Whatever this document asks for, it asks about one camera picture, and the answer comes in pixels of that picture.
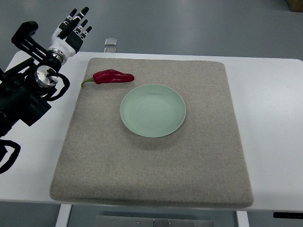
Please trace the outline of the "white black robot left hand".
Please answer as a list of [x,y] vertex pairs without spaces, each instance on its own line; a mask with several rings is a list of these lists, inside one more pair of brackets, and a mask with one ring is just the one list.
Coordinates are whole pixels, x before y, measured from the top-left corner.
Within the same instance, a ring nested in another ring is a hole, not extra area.
[[73,9],[51,37],[51,46],[48,51],[62,64],[80,50],[84,39],[92,30],[91,26],[86,26],[88,20],[84,18],[88,11],[88,7],[84,7],[80,12]]

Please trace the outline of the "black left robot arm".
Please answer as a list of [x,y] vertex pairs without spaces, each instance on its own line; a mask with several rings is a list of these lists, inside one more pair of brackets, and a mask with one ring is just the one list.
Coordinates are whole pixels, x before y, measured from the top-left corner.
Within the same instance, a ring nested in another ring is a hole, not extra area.
[[38,24],[21,24],[11,41],[30,58],[0,73],[0,135],[5,136],[19,120],[31,126],[62,97],[70,86],[59,73],[61,60],[33,40]]

